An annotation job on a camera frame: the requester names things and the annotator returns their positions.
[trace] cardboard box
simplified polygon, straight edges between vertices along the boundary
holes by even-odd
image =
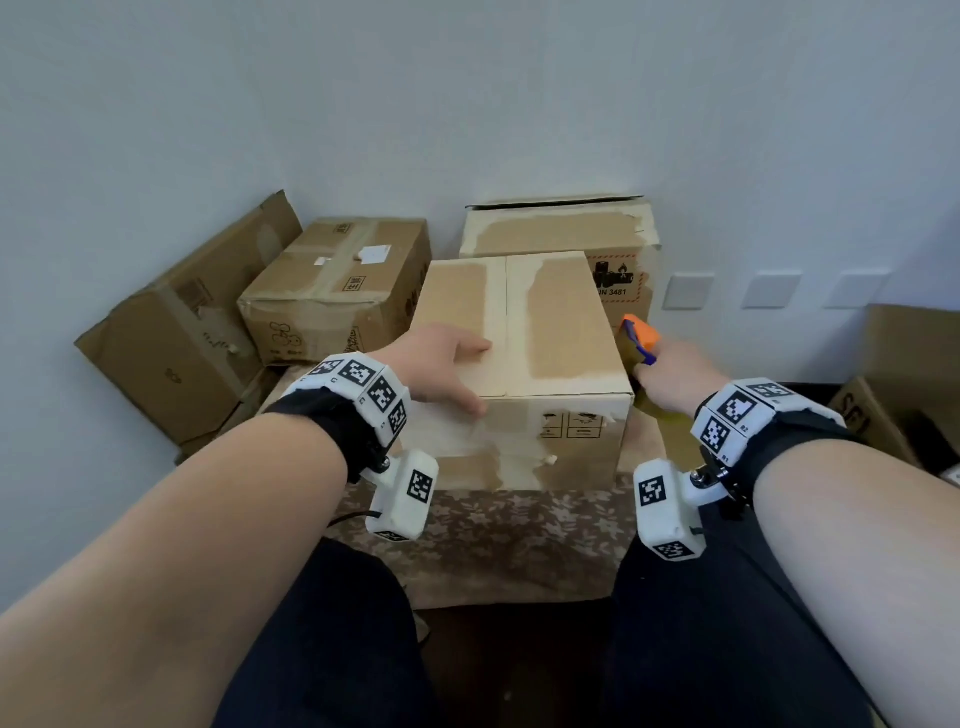
[[[430,257],[425,220],[321,219],[238,305],[264,364],[371,352],[410,327]]]
[[[493,341],[457,367],[487,416],[414,403],[400,436],[437,458],[438,489],[613,487],[633,392],[595,290],[583,253],[431,265],[413,327],[456,324]]]
[[[217,432],[263,369],[237,297],[300,233],[277,192],[117,305],[77,348],[178,445]]]
[[[608,317],[646,319],[660,263],[653,209],[642,197],[519,200],[472,206],[461,258],[584,251]]]
[[[280,372],[275,369],[265,368],[260,370],[260,374],[254,378],[247,387],[240,403],[233,409],[227,421],[220,425],[216,432],[210,432],[203,437],[198,437],[180,446],[180,454],[177,457],[177,465],[182,463],[191,455],[200,452],[207,445],[212,443],[218,437],[223,437],[236,426],[246,422],[254,415],[259,413],[266,399],[274,392],[280,381]]]
[[[830,407],[868,445],[942,474],[960,453],[960,312],[871,306],[860,370]]]

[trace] person's right hand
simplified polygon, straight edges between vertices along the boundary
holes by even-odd
[[[728,376],[688,341],[661,339],[654,347],[654,354],[657,363],[638,364],[634,376],[654,404],[671,412],[693,417],[707,397],[730,382]]]

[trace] person's left leg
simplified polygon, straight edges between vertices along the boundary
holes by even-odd
[[[403,589],[379,559],[323,539],[234,676],[214,727],[439,723]]]

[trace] paper label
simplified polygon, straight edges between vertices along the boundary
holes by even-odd
[[[371,265],[373,263],[382,263],[390,254],[389,245],[368,245],[360,249],[360,264]]]

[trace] pant leg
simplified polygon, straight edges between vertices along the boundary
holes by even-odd
[[[800,603],[753,513],[702,515]],[[739,553],[707,543],[672,564],[634,539],[613,590],[602,724],[870,726],[862,690],[809,626]]]
[[[379,559],[323,539],[230,683],[215,728],[439,723],[413,612]]]

